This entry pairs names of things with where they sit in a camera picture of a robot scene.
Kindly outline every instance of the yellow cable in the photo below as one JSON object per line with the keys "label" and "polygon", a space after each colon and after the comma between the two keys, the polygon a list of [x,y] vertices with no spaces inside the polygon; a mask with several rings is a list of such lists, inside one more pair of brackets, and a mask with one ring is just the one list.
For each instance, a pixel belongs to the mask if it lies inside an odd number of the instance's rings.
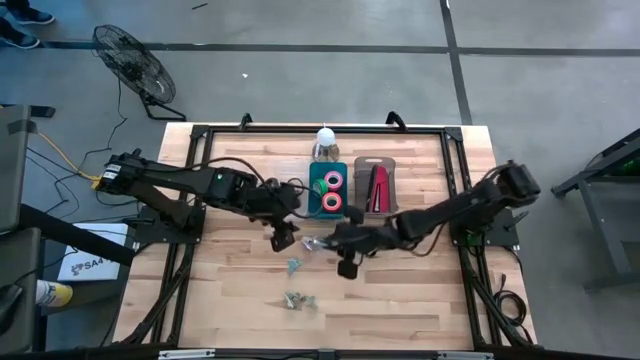
{"label": "yellow cable", "polygon": [[54,148],[54,150],[56,150],[58,152],[58,154],[60,154],[60,156],[62,156],[62,158],[64,159],[64,161],[66,161],[67,164],[69,164],[69,166],[71,166],[71,168],[73,170],[75,170],[80,176],[82,176],[83,178],[87,179],[87,180],[91,180],[91,181],[100,181],[100,176],[92,176],[92,175],[88,175],[82,171],[80,171],[78,169],[77,166],[75,166],[73,164],[73,162],[71,162],[71,160],[69,160],[69,158],[67,157],[67,155],[64,154],[64,152],[62,152],[62,150],[60,150],[60,148],[51,140],[49,139],[49,137],[41,132],[38,133],[38,135],[40,135],[40,137],[42,137],[46,142],[49,143],[49,145],[51,145],[52,148]]}

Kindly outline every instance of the metal stand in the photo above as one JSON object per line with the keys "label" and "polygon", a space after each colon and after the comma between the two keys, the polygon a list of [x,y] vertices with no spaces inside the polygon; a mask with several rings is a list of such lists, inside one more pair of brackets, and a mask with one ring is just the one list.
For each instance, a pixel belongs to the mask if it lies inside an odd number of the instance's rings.
{"label": "metal stand", "polygon": [[[153,120],[166,120],[166,121],[187,121],[187,116],[177,110],[174,110],[164,104],[161,104],[159,102],[157,102],[154,98],[152,98],[151,96],[148,96],[147,94],[145,94],[144,92],[140,92],[140,100],[142,100],[142,105],[144,105],[144,110],[147,112],[147,116],[150,119]],[[158,106],[160,108],[163,108],[165,110],[167,110],[168,112],[174,113],[176,115],[178,115],[177,117],[167,117],[167,116],[155,116],[151,113],[151,109],[149,109],[149,107],[151,106]]]}
{"label": "metal stand", "polygon": [[557,198],[564,198],[571,190],[580,190],[582,200],[589,214],[591,224],[597,235],[607,245],[609,255],[617,275],[594,280],[584,284],[587,291],[593,291],[608,287],[640,283],[640,272],[634,272],[625,253],[623,242],[620,238],[614,238],[615,225],[610,225],[604,211],[594,200],[592,183],[636,183],[640,184],[638,176],[612,176],[611,173],[619,170],[624,164],[640,157],[640,129],[625,136],[622,140],[609,146],[600,154],[602,158],[588,166],[577,175],[561,185],[551,188],[551,192]]}

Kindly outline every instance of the wooden table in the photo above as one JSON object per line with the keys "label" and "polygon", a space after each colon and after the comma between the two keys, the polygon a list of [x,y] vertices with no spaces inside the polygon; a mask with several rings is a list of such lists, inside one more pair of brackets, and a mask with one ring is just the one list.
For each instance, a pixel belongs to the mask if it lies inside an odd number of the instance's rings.
{"label": "wooden table", "polygon": [[[167,125],[160,162],[184,165],[192,125]],[[487,127],[463,126],[462,130],[475,182],[495,166],[491,140]],[[314,139],[313,134],[216,133],[212,158],[242,157],[265,178],[305,179]],[[449,197],[437,136],[338,134],[337,141],[340,160],[349,165],[350,179],[358,156],[390,156],[396,160],[400,210],[426,208]],[[196,159],[201,158],[201,153],[202,146]],[[246,170],[233,162],[216,166]],[[175,192],[167,193],[177,196]],[[350,186],[350,203],[353,195]],[[298,240],[303,235],[329,234],[334,228],[331,221],[306,220],[297,225],[302,229],[296,233]],[[336,274],[337,255],[309,253],[301,244],[273,253],[268,239],[269,230],[257,223],[229,212],[207,209],[205,232],[191,270],[181,347],[472,348],[460,262],[448,230],[443,232],[430,256],[415,258],[403,251],[382,252],[375,259],[365,260],[358,278],[352,281]],[[433,235],[425,239],[418,250],[428,247],[432,239]],[[152,245],[136,257],[115,340],[129,335],[156,300],[167,248],[164,244]],[[488,248],[486,252],[494,291],[501,274],[506,274],[506,289],[526,301],[522,275],[514,257],[501,248]],[[291,257],[299,257],[304,263],[288,277],[287,260]],[[317,311],[287,309],[284,302],[287,290],[316,296]],[[165,334],[170,328],[173,304],[168,309]],[[478,311],[483,334],[489,339],[485,309],[480,305]],[[535,337],[530,316],[525,326]]]}

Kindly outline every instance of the teal tray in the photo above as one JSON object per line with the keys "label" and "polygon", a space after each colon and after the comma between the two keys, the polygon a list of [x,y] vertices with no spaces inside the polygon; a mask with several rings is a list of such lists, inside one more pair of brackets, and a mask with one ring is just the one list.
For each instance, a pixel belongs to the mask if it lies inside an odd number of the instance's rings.
{"label": "teal tray", "polygon": [[[347,199],[347,164],[332,162],[314,162],[309,166],[309,187],[313,186],[316,179],[324,179],[329,171],[337,171],[342,175],[342,186],[338,190],[338,195],[342,198],[342,207],[336,212],[327,212],[322,210],[314,218],[316,219],[342,219],[344,217],[344,208],[348,205]],[[309,214],[315,214],[318,209],[322,208],[322,199],[309,192]]]}

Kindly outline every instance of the person's foot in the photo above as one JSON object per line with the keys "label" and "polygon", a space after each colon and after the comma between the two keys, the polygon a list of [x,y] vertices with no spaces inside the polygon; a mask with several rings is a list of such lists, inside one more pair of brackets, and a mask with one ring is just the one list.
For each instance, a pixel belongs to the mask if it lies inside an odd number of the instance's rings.
{"label": "person's foot", "polygon": [[24,11],[13,11],[11,15],[13,15],[13,18],[16,19],[20,25],[47,25],[56,19],[49,13],[32,8]]}
{"label": "person's foot", "polygon": [[6,42],[9,45],[15,46],[20,49],[33,49],[40,45],[40,40],[31,35],[23,34],[18,30],[11,29],[5,36],[0,37],[0,40]]}

